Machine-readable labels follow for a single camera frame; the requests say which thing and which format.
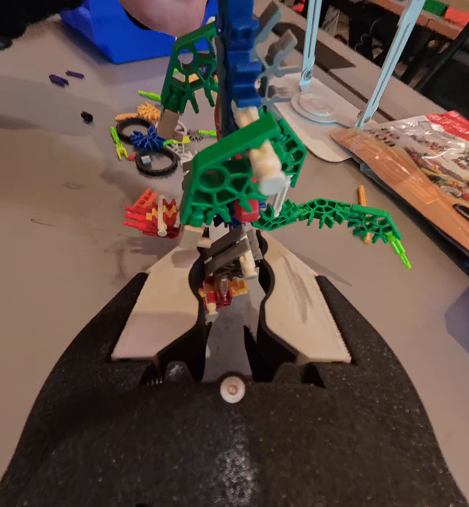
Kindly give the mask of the colourful construction toy model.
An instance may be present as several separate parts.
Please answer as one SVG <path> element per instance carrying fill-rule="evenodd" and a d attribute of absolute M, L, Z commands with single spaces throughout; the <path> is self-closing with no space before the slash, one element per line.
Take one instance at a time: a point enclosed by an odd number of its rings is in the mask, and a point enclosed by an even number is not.
<path fill-rule="evenodd" d="M 271 2 L 256 18 L 253 1 L 219 1 L 218 14 L 200 29 L 177 39 L 161 94 L 162 114 L 157 135 L 173 133 L 187 102 L 198 112 L 195 91 L 204 89 L 215 106 L 217 142 L 195 155 L 184 176 L 177 206 L 158 194 L 148 212 L 125 208 L 124 225 L 145 235 L 180 238 L 183 248 L 211 246 L 207 226 L 224 224 L 227 246 L 205 253 L 205 278 L 199 295 L 207 324 L 228 307 L 234 296 L 246 294 L 246 279 L 256 276 L 263 258 L 253 223 L 273 206 L 276 193 L 291 177 L 295 187 L 307 150 L 280 114 L 266 111 L 259 92 L 264 72 L 257 47 L 279 23 L 282 9 Z M 364 222 L 372 241 L 390 246 L 407 269 L 411 263 L 401 234 L 387 212 L 375 212 L 377 225 Z"/>

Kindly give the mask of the orange fan connector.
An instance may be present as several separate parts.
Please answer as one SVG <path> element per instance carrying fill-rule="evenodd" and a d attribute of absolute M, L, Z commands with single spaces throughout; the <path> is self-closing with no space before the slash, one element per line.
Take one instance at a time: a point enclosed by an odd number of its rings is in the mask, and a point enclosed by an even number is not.
<path fill-rule="evenodd" d="M 140 104 L 137 108 L 137 112 L 139 118 L 151 123 L 158 122 L 162 114 L 162 111 L 160 109 L 148 102 Z"/>

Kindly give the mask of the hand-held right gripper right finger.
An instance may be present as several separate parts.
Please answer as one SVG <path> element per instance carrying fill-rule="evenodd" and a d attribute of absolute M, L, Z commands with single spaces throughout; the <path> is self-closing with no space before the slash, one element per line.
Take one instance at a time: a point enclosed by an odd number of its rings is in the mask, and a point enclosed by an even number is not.
<path fill-rule="evenodd" d="M 345 363 L 352 357 L 321 292 L 318 274 L 269 233 L 259 282 L 258 351 L 273 367 L 282 363 Z"/>

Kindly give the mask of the long orange rod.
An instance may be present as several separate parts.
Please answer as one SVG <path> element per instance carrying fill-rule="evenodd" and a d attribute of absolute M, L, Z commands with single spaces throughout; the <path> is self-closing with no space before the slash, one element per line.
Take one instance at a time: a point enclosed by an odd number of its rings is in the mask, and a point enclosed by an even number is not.
<path fill-rule="evenodd" d="M 358 194 L 358 204 L 360 206 L 366 207 L 367 206 L 366 194 L 365 194 L 365 190 L 364 190 L 364 186 L 363 185 L 360 185 L 358 187 L 357 194 Z M 371 241 L 370 233 L 368 233 L 368 232 L 366 233 L 363 241 L 364 241 L 365 244 L 369 244 L 370 243 L 370 241 Z"/>

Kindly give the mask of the printed toy packaging bag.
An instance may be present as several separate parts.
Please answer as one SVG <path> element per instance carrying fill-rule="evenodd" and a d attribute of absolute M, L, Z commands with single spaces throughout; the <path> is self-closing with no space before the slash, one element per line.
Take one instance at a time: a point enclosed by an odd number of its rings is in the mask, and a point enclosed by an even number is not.
<path fill-rule="evenodd" d="M 456 111 L 336 130 L 332 139 L 469 255 L 469 120 Z"/>

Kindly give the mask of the blue snowflake connector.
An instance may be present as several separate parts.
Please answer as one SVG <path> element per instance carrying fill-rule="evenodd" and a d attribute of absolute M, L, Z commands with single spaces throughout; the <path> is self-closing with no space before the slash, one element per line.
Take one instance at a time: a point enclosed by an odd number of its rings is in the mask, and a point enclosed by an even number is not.
<path fill-rule="evenodd" d="M 164 148 L 165 139 L 159 137 L 154 127 L 150 125 L 146 134 L 141 131 L 133 131 L 133 134 L 130 135 L 130 142 L 137 151 L 149 153 Z"/>

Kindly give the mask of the person's left hand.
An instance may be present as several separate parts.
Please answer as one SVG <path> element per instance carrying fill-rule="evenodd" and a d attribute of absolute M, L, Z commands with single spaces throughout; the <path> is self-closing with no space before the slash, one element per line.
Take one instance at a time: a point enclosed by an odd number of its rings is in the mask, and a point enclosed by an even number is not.
<path fill-rule="evenodd" d="M 174 37 L 198 29 L 208 1 L 119 1 L 138 27 Z"/>

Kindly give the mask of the blue storage bin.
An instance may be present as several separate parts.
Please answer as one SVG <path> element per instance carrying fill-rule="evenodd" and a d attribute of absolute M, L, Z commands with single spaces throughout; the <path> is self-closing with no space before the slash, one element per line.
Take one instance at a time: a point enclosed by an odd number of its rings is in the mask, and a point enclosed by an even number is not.
<path fill-rule="evenodd" d="M 201 25 L 218 13 L 218 2 L 208 1 Z M 83 1 L 62 11 L 61 21 L 83 36 L 115 64 L 170 56 L 177 37 L 136 26 L 119 1 Z"/>

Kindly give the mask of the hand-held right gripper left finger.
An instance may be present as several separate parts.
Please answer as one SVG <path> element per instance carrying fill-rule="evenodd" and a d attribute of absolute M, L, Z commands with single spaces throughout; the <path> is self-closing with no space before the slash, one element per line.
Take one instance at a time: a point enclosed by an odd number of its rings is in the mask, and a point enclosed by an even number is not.
<path fill-rule="evenodd" d="M 149 270 L 111 353 L 111 360 L 151 360 L 157 368 L 182 361 L 204 368 L 208 327 L 199 288 L 198 250 L 172 250 Z"/>

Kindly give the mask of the orange ladder piece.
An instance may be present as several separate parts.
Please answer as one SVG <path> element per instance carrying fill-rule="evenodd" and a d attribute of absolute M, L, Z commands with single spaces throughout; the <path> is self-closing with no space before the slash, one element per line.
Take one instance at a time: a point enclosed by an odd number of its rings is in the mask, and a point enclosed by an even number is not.
<path fill-rule="evenodd" d="M 152 208 L 157 197 L 157 191 L 152 191 L 151 188 L 147 188 L 144 193 L 136 200 L 134 209 L 137 213 L 148 212 L 147 210 Z"/>

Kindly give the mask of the black rubber tyre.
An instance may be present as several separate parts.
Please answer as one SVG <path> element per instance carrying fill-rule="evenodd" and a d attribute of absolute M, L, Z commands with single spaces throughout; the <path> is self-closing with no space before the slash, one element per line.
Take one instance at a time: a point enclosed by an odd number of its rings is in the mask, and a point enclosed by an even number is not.
<path fill-rule="evenodd" d="M 117 121 L 115 128 L 121 141 L 131 143 L 130 138 L 134 135 L 135 131 L 146 135 L 148 128 L 151 126 L 153 126 L 152 123 L 144 118 L 130 117 Z"/>
<path fill-rule="evenodd" d="M 150 157 L 150 155 L 162 155 L 169 159 L 170 163 L 167 167 L 161 169 L 154 169 L 152 166 L 151 158 L 148 163 L 143 161 L 144 157 Z M 135 155 L 135 164 L 137 171 L 146 177 L 168 177 L 176 172 L 179 166 L 179 157 L 170 149 L 164 147 L 156 152 L 150 154 L 139 151 Z"/>

